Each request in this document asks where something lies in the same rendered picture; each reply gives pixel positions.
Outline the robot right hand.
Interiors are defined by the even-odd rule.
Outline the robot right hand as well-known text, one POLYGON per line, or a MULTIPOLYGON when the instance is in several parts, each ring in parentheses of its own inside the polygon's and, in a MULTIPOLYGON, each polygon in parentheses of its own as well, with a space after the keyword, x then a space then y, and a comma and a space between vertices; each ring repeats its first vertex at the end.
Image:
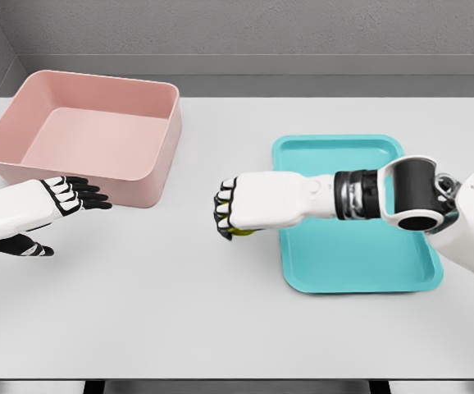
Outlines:
POLYGON ((213 216, 221 236, 231 228, 269 230, 293 227, 303 220, 304 177, 296 172, 246 172, 227 179, 214 196, 213 216))

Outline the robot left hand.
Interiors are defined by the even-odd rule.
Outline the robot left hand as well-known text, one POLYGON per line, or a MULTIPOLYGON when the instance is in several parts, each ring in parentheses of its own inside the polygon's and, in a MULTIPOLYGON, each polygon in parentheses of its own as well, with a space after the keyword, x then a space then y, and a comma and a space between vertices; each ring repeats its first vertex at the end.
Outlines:
POLYGON ((0 253, 19 257, 48 257, 51 247, 25 233, 50 225, 80 211, 112 208, 108 196, 89 180, 78 176, 56 176, 28 180, 0 189, 9 197, 12 234, 0 240, 0 253))

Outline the pink rectangular basket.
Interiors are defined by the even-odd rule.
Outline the pink rectangular basket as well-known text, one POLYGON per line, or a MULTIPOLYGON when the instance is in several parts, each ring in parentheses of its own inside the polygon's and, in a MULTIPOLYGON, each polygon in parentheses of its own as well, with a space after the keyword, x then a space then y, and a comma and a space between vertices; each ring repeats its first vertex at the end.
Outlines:
POLYGON ((0 177, 80 176, 113 204, 158 203, 182 131, 170 83, 37 71, 0 116, 0 177))

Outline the blue rectangular tray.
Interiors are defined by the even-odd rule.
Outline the blue rectangular tray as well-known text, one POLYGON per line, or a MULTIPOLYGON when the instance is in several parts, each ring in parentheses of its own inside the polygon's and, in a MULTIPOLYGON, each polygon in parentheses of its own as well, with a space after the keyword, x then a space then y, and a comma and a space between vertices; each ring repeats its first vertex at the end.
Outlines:
MULTIPOLYGON (((378 169, 402 156, 387 135, 288 135, 272 147, 275 170, 305 176, 378 169)), ((285 280, 304 293, 431 291, 444 276, 422 233, 380 219, 308 218, 279 237, 285 280)))

